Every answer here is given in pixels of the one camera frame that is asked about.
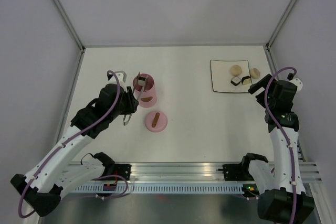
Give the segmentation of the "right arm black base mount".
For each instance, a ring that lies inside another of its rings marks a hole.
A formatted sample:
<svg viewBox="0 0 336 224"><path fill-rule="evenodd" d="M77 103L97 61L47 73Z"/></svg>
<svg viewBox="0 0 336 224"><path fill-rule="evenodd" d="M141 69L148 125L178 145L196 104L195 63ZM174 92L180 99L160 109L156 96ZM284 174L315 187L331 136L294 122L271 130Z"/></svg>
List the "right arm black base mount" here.
<svg viewBox="0 0 336 224"><path fill-rule="evenodd" d="M219 169L224 176L224 181L244 181L245 175L240 164L224 164Z"/></svg>

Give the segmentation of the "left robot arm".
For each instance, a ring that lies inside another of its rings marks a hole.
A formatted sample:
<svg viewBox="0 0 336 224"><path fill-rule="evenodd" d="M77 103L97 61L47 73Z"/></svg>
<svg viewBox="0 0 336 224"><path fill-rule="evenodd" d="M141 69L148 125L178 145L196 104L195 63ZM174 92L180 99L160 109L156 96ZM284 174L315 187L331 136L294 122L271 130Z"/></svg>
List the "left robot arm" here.
<svg viewBox="0 0 336 224"><path fill-rule="evenodd" d="M10 183L20 194L18 215L23 214L23 203L32 212L44 217L56 209L59 203L74 189L91 180L115 180L127 182L115 168L114 160L100 152L93 154L93 162L81 163L66 172L73 158L90 144L118 116L131 117L139 105L131 87L118 82L109 83L99 96L79 110L71 120L70 127L49 153L26 174L15 174Z"/></svg>

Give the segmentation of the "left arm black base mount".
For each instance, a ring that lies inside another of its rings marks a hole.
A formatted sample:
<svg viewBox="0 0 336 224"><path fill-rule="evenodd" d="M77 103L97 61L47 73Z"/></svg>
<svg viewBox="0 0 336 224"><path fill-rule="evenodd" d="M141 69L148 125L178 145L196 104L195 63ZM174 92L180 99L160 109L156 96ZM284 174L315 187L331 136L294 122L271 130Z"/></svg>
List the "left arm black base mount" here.
<svg viewBox="0 0 336 224"><path fill-rule="evenodd" d="M132 168L131 164L115 164L112 173L114 175L119 175L123 177L125 180L129 181L131 175L131 168Z"/></svg>

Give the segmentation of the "metal tongs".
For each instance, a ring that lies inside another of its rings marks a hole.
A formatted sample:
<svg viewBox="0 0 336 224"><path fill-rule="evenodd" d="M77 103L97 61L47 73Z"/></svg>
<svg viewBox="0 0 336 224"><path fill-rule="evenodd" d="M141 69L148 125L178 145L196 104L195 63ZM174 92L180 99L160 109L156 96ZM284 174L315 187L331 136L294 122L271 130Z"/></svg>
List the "metal tongs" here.
<svg viewBox="0 0 336 224"><path fill-rule="evenodd" d="M141 87L140 93L139 93L138 95L135 96L135 98L137 98L138 101L140 100L140 96L141 96L142 93L144 92L144 90L145 90L145 86L146 86L146 84L147 84L147 82L148 82L148 75L146 75L146 76L145 76L145 77L146 77L146 83L145 83L145 85L144 85L144 86L140 86L140 85L138 85L138 78L139 78L140 76L141 76L141 73L139 72L139 73L137 74L136 78L135 78L135 84L134 84L134 86L133 86L133 95L135 95L135 91L137 90L136 87L137 87L137 86ZM124 126L128 125L128 123L130 122L130 120L131 120L133 114L134 114L134 113L131 112L131 113L129 113L129 114L126 114L126 115L123 117L123 125L124 125Z"/></svg>

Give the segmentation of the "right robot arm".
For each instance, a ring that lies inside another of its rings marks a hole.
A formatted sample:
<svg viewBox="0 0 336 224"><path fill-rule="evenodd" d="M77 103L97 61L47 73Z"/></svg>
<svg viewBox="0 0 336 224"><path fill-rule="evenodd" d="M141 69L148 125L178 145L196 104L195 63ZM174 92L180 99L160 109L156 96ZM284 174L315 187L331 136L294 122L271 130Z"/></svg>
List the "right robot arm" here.
<svg viewBox="0 0 336 224"><path fill-rule="evenodd" d="M256 96L265 108L265 122L274 151L274 167L265 156L248 153L239 172L255 181L257 211L260 219L275 223L304 223L314 210L314 199L307 196L298 157L299 120L292 111L298 87L291 81L277 81L270 74L250 86L248 92L264 91Z"/></svg>

